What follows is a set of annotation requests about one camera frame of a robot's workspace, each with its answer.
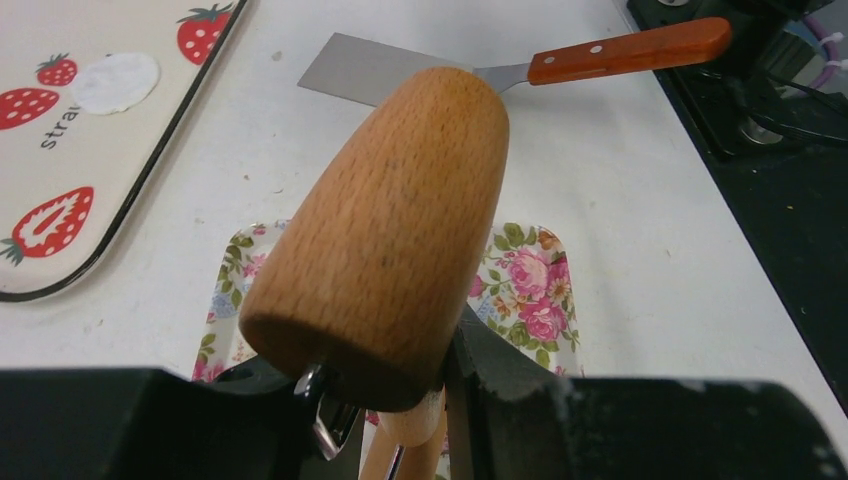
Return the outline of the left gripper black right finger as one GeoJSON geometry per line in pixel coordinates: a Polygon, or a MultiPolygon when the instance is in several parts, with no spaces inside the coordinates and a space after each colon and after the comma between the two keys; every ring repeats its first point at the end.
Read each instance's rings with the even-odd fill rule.
{"type": "Polygon", "coordinates": [[[465,308],[446,358],[454,479],[843,479],[814,414],[760,381],[561,377],[465,308]]]}

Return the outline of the floral pattern tray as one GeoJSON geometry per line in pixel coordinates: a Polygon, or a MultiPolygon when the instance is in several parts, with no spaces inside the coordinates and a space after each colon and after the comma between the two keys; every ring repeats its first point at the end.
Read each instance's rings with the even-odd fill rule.
{"type": "MultiPolygon", "coordinates": [[[[254,357],[239,333],[244,297],[287,223],[257,223],[236,232],[221,262],[194,365],[193,380],[211,383],[254,357]]],[[[470,317],[518,353],[558,376],[579,376],[580,338],[569,266],[560,240],[541,226],[496,225],[468,295],[470,317]]]]}

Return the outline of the metal spatula wooden handle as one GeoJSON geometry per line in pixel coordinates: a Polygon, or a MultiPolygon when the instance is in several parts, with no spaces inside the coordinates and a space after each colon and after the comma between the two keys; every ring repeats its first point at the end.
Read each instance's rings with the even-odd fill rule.
{"type": "Polygon", "coordinates": [[[298,85],[376,107],[408,78],[430,68],[469,72],[501,94],[521,83],[543,86],[702,64],[720,57],[731,40],[730,22],[708,17],[538,52],[525,63],[474,67],[335,33],[298,85]]]}

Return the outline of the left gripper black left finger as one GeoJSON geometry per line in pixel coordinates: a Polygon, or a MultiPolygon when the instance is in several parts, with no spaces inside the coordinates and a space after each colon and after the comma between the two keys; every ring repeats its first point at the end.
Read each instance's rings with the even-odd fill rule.
{"type": "Polygon", "coordinates": [[[294,381],[255,358],[211,382],[155,368],[5,370],[5,479],[316,479],[294,381]]]}

